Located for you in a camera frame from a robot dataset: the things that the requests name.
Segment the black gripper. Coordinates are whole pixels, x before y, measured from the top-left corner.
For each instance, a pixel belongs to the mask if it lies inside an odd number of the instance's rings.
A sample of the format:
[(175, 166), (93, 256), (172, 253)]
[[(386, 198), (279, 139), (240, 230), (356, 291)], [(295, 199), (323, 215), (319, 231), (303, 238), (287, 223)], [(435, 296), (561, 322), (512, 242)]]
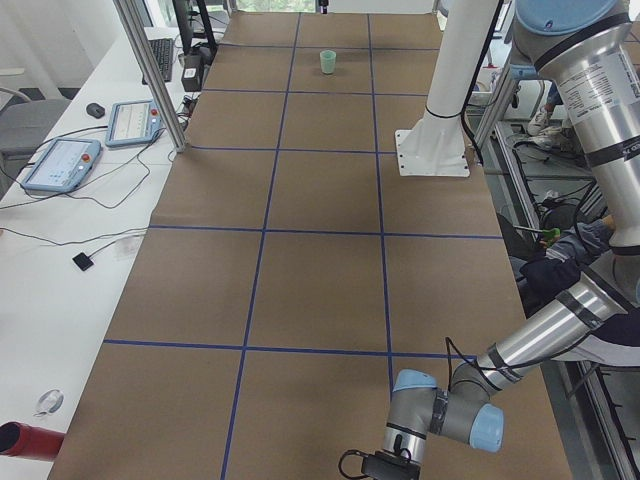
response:
[(420, 467), (406, 458), (376, 451), (363, 459), (361, 473), (377, 480), (418, 480)]

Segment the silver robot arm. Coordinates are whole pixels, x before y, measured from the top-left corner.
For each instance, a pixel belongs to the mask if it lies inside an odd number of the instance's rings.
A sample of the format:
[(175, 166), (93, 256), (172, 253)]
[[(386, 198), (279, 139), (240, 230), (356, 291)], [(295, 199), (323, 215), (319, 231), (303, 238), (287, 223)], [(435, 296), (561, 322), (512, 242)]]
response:
[(544, 361), (638, 365), (639, 78), (623, 46), (630, 28), (622, 1), (517, 3), (512, 65), (554, 83), (609, 213), (522, 266), (540, 309), (451, 368), (446, 389), (416, 370), (398, 374), (382, 448), (363, 456), (362, 478), (417, 478), (429, 435), (499, 450), (504, 415), (492, 396)]

